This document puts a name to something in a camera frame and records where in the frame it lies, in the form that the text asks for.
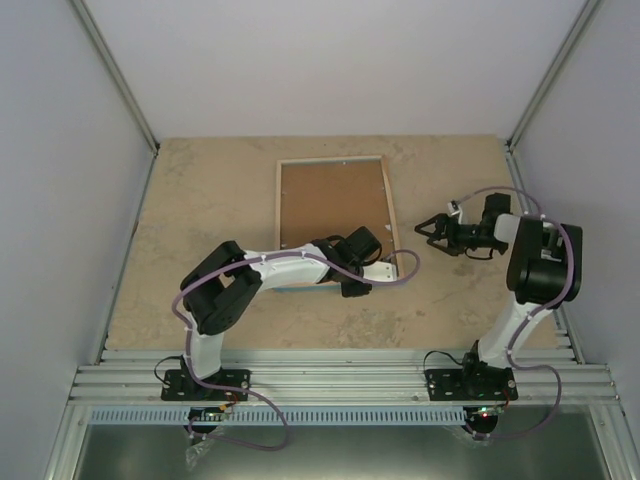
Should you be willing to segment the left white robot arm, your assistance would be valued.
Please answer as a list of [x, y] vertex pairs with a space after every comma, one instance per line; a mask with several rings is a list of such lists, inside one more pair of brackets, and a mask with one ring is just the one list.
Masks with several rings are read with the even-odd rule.
[[366, 270], [381, 258], [382, 244], [361, 226], [347, 237], [332, 235], [278, 252], [220, 244], [180, 284], [178, 301], [188, 313], [188, 340], [180, 369], [167, 372], [167, 390], [178, 397], [209, 399], [227, 378], [221, 366], [224, 334], [263, 291], [292, 285], [340, 286], [344, 298], [368, 295]]

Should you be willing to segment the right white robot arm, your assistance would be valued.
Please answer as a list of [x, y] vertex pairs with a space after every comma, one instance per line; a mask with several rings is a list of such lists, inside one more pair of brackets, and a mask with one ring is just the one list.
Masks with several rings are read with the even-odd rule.
[[477, 224], [464, 223], [461, 204], [452, 201], [448, 212], [417, 224], [414, 230], [429, 246], [449, 256], [471, 257], [478, 249], [510, 256], [504, 310], [454, 368], [425, 369], [430, 399], [517, 399], [513, 374], [516, 353], [542, 319], [579, 293], [582, 229], [555, 225], [531, 214], [516, 215], [509, 195], [492, 193], [485, 199]]

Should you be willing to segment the right circuit board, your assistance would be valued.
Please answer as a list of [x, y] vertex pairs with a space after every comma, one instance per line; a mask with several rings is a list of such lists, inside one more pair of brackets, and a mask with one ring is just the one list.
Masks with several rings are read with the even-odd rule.
[[501, 415], [505, 410], [505, 405], [494, 405], [494, 406], [479, 406], [479, 407], [471, 407], [468, 415], [474, 417], [488, 418], [492, 416]]

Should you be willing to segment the circuit board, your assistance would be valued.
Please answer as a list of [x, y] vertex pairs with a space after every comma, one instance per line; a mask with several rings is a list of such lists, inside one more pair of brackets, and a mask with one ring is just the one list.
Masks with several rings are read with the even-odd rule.
[[488, 418], [492, 416], [501, 415], [505, 410], [505, 405], [494, 405], [494, 406], [479, 406], [479, 407], [471, 407], [468, 415], [474, 417]]
[[189, 422], [220, 423], [231, 418], [233, 408], [230, 406], [192, 408], [188, 415]]

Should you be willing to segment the left circuit board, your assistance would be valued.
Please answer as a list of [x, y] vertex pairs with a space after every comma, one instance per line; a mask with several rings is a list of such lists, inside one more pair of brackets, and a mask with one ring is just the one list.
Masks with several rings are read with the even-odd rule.
[[233, 408], [230, 406], [192, 408], [188, 415], [189, 422], [220, 423], [231, 418]]

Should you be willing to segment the clear plastic bag scrap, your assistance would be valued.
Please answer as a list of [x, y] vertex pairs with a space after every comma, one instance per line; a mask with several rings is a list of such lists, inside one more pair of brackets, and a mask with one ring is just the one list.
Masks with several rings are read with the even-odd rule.
[[193, 471], [200, 461], [205, 458], [214, 446], [212, 439], [191, 439], [185, 450], [185, 468], [188, 472]]

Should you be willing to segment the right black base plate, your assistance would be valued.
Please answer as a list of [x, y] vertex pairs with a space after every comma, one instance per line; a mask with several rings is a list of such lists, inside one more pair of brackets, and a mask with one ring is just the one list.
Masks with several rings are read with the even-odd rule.
[[462, 368], [424, 371], [431, 401], [512, 401], [519, 398], [513, 371], [490, 367], [467, 372]]

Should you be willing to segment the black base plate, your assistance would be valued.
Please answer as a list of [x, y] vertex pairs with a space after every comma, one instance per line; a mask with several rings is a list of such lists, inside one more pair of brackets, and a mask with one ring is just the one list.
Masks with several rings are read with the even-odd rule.
[[233, 388], [248, 389], [250, 371], [242, 369], [222, 369], [218, 374], [206, 379], [206, 382], [224, 386], [224, 390], [204, 388], [197, 384], [190, 374], [183, 370], [168, 370], [164, 375], [164, 386], [160, 398], [162, 401], [246, 401], [247, 393], [230, 390]]
[[431, 401], [512, 401], [519, 398], [513, 371], [490, 367], [467, 372], [462, 368], [424, 371]]

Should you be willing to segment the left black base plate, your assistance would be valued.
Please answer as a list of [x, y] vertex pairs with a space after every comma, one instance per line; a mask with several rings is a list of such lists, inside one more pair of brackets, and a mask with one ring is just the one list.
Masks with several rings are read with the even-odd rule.
[[160, 398], [162, 401], [246, 401], [247, 393], [230, 390], [233, 388], [248, 389], [250, 371], [242, 369], [222, 369], [218, 374], [206, 379], [206, 382], [224, 386], [224, 390], [204, 388], [197, 384], [190, 374], [183, 370], [168, 370], [164, 375], [164, 386]]

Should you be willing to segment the aluminium rail beam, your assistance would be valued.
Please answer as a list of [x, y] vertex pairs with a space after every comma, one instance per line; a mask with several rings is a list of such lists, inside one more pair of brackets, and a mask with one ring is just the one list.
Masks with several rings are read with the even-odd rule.
[[[177, 367], [172, 351], [109, 350], [78, 368], [69, 394], [75, 404], [157, 404], [157, 377]], [[579, 363], [569, 348], [521, 351], [514, 373], [517, 405], [546, 405], [561, 391], [565, 405], [617, 404], [605, 365]], [[407, 349], [226, 350], [224, 367], [248, 369], [252, 390], [278, 406], [426, 405], [423, 372], [451, 368], [441, 355]]]

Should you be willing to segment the right aluminium corner post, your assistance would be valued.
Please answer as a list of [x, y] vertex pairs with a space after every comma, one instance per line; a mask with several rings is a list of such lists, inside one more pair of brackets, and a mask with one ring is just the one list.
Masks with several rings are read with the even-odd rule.
[[578, 48], [580, 42], [603, 5], [603, 0], [587, 0], [582, 3], [576, 18], [573, 20], [569, 30], [560, 43], [551, 63], [546, 69], [531, 99], [527, 103], [524, 112], [517, 121], [511, 135], [505, 142], [507, 150], [510, 153], [514, 153], [517, 149], [517, 146], [524, 137], [528, 127], [559, 80], [571, 56]]

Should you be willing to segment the aluminium corner post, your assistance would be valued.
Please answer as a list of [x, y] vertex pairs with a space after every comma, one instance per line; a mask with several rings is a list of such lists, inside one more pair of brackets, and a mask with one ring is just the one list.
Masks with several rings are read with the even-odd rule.
[[580, 42], [603, 5], [603, 0], [587, 0], [582, 3], [576, 18], [573, 20], [569, 30], [560, 43], [551, 63], [546, 69], [531, 99], [527, 103], [524, 112], [517, 121], [511, 135], [505, 142], [507, 150], [510, 153], [514, 153], [517, 149], [517, 146], [524, 137], [528, 127], [559, 80], [571, 56], [578, 48]]
[[88, 4], [83, 0], [69, 0], [69, 6], [77, 17], [83, 31], [94, 48], [97, 56], [103, 65], [107, 75], [114, 84], [118, 94], [120, 95], [125, 107], [127, 108], [131, 118], [133, 119], [140, 134], [145, 140], [147, 146], [154, 156], [159, 151], [159, 141], [152, 132], [149, 122], [147, 121], [138, 101], [136, 100], [129, 83], [127, 82], [122, 70], [120, 69], [114, 54], [111, 51], [101, 29], [92, 14]]

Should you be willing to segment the left aluminium corner post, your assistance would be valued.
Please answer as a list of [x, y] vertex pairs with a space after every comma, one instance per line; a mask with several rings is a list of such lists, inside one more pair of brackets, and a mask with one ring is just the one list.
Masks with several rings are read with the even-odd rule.
[[88, 4], [83, 0], [69, 0], [69, 6], [77, 17], [83, 31], [94, 48], [97, 56], [103, 65], [107, 75], [114, 84], [118, 94], [120, 95], [125, 107], [127, 108], [131, 118], [133, 119], [140, 134], [145, 140], [147, 146], [154, 156], [159, 151], [159, 141], [152, 132], [149, 122], [147, 121], [138, 101], [136, 100], [129, 83], [127, 82], [122, 70], [120, 69], [114, 54], [111, 51], [101, 29], [92, 14]]

